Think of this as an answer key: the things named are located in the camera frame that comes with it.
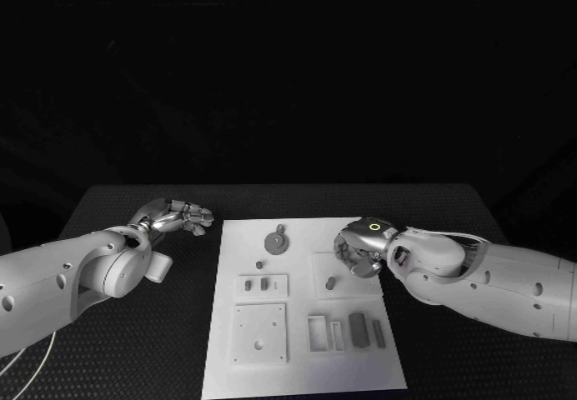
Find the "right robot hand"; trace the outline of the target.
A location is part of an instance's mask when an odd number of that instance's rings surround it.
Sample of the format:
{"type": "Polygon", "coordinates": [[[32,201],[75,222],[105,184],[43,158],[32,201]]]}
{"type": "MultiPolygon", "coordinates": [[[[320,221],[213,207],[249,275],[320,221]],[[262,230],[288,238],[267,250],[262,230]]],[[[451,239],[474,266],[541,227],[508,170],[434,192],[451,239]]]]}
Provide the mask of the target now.
{"type": "Polygon", "coordinates": [[[386,252],[399,230],[383,219],[360,217],[336,234],[333,253],[358,278],[373,278],[386,264],[386,252]]]}

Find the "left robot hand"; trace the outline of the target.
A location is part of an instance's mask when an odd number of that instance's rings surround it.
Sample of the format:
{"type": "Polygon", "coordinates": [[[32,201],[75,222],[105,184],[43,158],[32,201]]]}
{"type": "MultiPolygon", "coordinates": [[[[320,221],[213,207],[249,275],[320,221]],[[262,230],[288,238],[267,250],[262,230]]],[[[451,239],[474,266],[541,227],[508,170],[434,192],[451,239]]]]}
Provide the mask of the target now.
{"type": "Polygon", "coordinates": [[[184,230],[195,236],[206,234],[212,226],[213,214],[197,204],[157,198],[141,206],[128,224],[145,230],[148,235],[184,230]]]}

